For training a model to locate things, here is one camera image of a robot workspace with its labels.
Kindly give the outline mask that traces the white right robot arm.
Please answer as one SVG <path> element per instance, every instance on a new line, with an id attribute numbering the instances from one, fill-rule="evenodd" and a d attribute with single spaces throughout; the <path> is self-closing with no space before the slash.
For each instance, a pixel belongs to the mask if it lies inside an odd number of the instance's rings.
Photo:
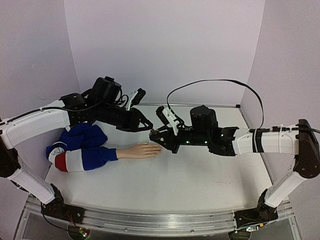
<path id="1" fill-rule="evenodd" d="M 151 130 L 149 139 L 176 154 L 180 146 L 206 146 L 214 155 L 234 157 L 253 153 L 294 156 L 288 172 L 264 191 L 258 207 L 276 208 L 301 183 L 320 174 L 320 146 L 305 119 L 297 125 L 270 128 L 219 127 L 216 112 L 205 105 L 190 110 L 186 126 L 170 107 L 160 106 L 156 115 L 164 124 Z"/>

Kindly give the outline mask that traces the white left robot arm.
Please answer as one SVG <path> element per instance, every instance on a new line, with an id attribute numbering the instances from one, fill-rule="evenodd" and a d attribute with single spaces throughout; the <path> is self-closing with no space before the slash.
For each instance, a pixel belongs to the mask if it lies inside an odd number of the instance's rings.
<path id="1" fill-rule="evenodd" d="M 35 196 L 56 218 L 64 218 L 67 206 L 60 191 L 53 184 L 34 175 L 19 157 L 15 147 L 33 137 L 80 123 L 100 121 L 124 132 L 142 132 L 153 124 L 134 106 L 145 96 L 139 88 L 121 107 L 122 86 L 111 77 L 99 77 L 85 92 L 62 96 L 52 103 L 7 118 L 0 123 L 0 176 Z"/>

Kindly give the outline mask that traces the mannequin hand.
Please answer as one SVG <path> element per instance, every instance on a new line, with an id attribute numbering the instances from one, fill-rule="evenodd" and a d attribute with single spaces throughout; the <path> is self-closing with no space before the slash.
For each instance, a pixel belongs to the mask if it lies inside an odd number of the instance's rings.
<path id="1" fill-rule="evenodd" d="M 132 145 L 127 148 L 116 150 L 116 157 L 120 159 L 147 159 L 158 156 L 162 152 L 162 147 L 148 142 Z"/>

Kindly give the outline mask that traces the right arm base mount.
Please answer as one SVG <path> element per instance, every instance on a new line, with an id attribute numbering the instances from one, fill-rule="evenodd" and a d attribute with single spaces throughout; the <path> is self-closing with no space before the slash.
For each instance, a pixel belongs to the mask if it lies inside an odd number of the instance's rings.
<path id="1" fill-rule="evenodd" d="M 277 208 L 268 206 L 265 203 L 266 191 L 258 199 L 257 206 L 244 210 L 237 210 L 234 213 L 236 228 L 238 230 L 249 226 L 266 224 L 278 219 Z"/>

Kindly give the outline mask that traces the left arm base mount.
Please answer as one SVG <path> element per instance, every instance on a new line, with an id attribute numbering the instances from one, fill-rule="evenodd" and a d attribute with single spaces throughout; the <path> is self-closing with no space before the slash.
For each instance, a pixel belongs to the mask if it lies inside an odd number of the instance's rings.
<path id="1" fill-rule="evenodd" d="M 54 192 L 54 199 L 48 204 L 43 204 L 41 213 L 48 217 L 64 221 L 73 221 L 75 224 L 81 224 L 84 219 L 85 209 L 83 207 L 66 204 L 60 190 L 50 184 Z"/>

